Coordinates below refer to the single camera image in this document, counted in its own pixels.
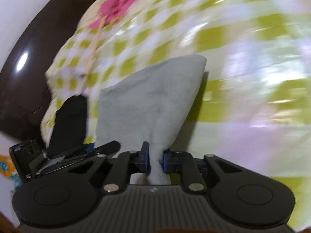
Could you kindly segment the black folded garment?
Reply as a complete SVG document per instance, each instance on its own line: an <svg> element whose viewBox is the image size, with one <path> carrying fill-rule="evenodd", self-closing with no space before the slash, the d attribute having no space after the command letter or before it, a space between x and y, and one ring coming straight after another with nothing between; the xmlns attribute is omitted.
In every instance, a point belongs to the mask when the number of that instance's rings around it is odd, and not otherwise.
<svg viewBox="0 0 311 233"><path fill-rule="evenodd" d="M46 156L58 155L83 145L86 137L87 98L74 95L57 110Z"/></svg>

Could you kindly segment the wooden stick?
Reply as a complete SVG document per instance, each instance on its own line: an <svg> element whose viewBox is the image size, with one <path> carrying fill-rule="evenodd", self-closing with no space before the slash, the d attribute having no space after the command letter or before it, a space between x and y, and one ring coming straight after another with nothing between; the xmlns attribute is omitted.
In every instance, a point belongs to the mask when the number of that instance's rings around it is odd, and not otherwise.
<svg viewBox="0 0 311 233"><path fill-rule="evenodd" d="M93 42L92 42L92 51L90 53L89 59L87 61L87 64L84 67L83 73L81 74L82 77L86 77L87 74L89 73L89 71L91 70L92 66L93 66L93 60L94 60L94 56L95 56L95 51L97 49L98 46L98 42L99 42L99 38L101 35L101 31L102 28L105 25L105 21L106 21L106 16L101 18L100 24L98 25L98 29L96 32L96 35L94 36Z"/></svg>

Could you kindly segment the checkered floral bed quilt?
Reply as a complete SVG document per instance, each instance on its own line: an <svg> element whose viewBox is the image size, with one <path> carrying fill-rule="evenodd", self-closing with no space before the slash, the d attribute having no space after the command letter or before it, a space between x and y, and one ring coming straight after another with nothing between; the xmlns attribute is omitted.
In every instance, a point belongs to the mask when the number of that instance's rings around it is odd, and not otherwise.
<svg viewBox="0 0 311 233"><path fill-rule="evenodd" d="M310 226L310 0L97 0L45 76L45 144L84 94L85 143L150 144L131 183L169 184L168 148L215 154L287 184Z"/></svg>

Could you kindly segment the dark wooden headboard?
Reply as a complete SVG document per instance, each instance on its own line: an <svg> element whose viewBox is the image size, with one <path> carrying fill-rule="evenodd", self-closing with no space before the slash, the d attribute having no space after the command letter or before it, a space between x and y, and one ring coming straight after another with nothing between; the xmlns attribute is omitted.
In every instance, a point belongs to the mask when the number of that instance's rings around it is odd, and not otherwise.
<svg viewBox="0 0 311 233"><path fill-rule="evenodd" d="M96 0L50 0L18 39L1 71L1 131L19 140L40 136L51 101L45 72Z"/></svg>

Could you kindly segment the grey-green pants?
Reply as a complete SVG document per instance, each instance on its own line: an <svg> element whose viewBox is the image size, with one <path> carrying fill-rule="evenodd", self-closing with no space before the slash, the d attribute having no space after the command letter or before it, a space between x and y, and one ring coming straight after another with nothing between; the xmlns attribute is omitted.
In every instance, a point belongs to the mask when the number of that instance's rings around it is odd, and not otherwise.
<svg viewBox="0 0 311 233"><path fill-rule="evenodd" d="M207 60L201 55L171 58L144 68L100 92L96 145L112 140L120 152L140 150L148 142L151 172L136 173L134 185L166 185L160 160L193 105Z"/></svg>

